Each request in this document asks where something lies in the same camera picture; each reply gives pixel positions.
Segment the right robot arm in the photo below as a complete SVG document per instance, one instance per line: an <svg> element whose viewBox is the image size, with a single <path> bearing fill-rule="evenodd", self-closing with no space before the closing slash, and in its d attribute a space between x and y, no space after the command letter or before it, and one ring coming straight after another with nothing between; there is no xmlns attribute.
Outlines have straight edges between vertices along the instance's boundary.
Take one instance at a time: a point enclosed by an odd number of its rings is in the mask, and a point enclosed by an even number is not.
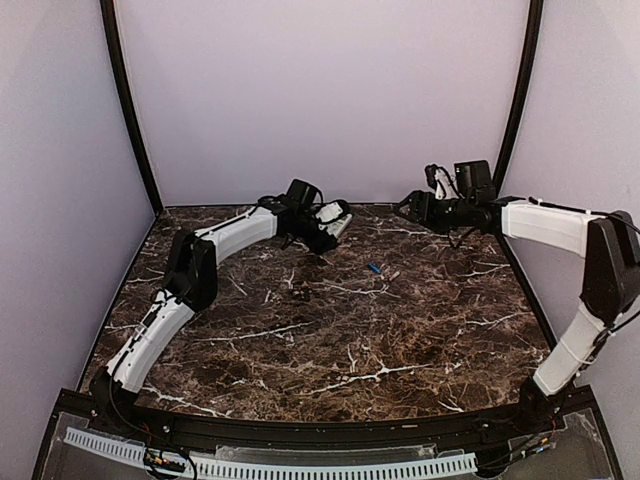
<svg viewBox="0 0 640 480"><path fill-rule="evenodd" d="M457 163L452 172L430 164L427 190L414 190L394 212L433 233L460 228L532 241L572 253L584 261L576 314L530 380L534 394L516 405L510 424L534 432L549 416L544 398L559 394L594 361L607 339L638 314L639 229L624 211L601 212L534 197L501 197L485 160Z"/></svg>

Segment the white air conditioner remote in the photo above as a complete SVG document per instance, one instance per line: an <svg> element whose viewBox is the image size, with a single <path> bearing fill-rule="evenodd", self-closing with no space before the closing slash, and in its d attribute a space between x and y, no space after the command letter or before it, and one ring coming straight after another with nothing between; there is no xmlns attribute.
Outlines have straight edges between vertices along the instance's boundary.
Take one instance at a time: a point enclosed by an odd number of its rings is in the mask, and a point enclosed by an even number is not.
<svg viewBox="0 0 640 480"><path fill-rule="evenodd" d="M333 237L338 239L344 233L346 228L349 226L349 224L351 223L352 218L353 218L352 214L347 214L344 217L342 217L340 219L336 219L335 221L330 223L325 228L325 230L329 235L332 235Z"/></svg>

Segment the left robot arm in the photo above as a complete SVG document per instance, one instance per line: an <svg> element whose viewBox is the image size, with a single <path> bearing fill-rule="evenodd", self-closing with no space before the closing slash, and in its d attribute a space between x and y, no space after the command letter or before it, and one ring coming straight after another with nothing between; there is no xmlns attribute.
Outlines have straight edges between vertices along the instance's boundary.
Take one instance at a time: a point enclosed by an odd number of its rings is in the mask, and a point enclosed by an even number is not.
<svg viewBox="0 0 640 480"><path fill-rule="evenodd" d="M349 204L305 204L287 195L266 196L248 211L212 227L180 230L167 259L162 287L121 349L90 383L105 404L103 421L120 436L141 427L133 402L152 366L178 331L209 308L218 292L218 266L228 257L275 237L300 240L316 255L337 247L352 218Z"/></svg>

